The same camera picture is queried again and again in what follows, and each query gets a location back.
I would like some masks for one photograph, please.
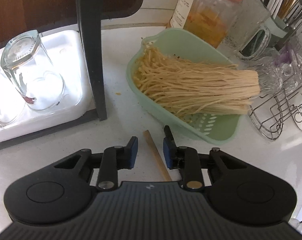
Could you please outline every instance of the jar with red lid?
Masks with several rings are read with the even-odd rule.
[[[183,28],[217,48],[236,19],[242,0],[178,0],[169,27]]]

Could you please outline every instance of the white countertop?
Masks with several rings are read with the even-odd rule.
[[[141,37],[155,35],[161,30],[163,27],[102,31],[107,120],[96,120],[0,150],[0,232],[11,222],[3,205],[6,188],[16,179],[82,148],[90,148],[94,153],[102,152],[110,146],[126,145],[131,136],[137,136],[139,151],[135,168],[119,171],[119,181],[162,180],[142,132],[150,131],[159,152],[162,153],[163,125],[141,108],[125,79],[126,65],[139,50]],[[213,147],[204,141],[194,141],[174,131],[173,135],[178,146],[193,147],[200,153],[208,154]],[[234,140],[220,148],[289,182],[298,195],[293,216],[297,215],[302,206],[302,131],[296,127],[293,120],[287,120],[278,140],[270,141],[259,134],[248,116],[244,116]],[[170,171],[170,174],[173,179],[179,179],[176,171]]]

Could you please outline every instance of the green plastic basket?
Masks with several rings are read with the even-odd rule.
[[[136,94],[140,105],[163,124],[169,125],[192,139],[202,139],[215,145],[230,141],[238,127],[240,115],[194,114],[191,125],[148,98],[135,86],[132,76],[138,65],[136,60],[143,55],[143,43],[153,42],[165,55],[177,55],[192,62],[232,64],[224,55],[192,33],[182,29],[166,29],[158,35],[142,40],[141,49],[128,63],[126,77],[131,90]]]

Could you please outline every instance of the ribbed black surface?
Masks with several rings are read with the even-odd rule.
[[[212,210],[200,193],[177,182],[124,182],[97,195],[91,207],[63,224],[33,227],[14,222],[1,240],[295,240],[302,236],[286,223],[251,228]]]

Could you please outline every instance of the enoki mushroom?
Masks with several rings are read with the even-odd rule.
[[[249,98],[260,93],[256,71],[167,57],[153,45],[145,45],[137,64],[136,87],[180,118],[196,113],[246,114]]]

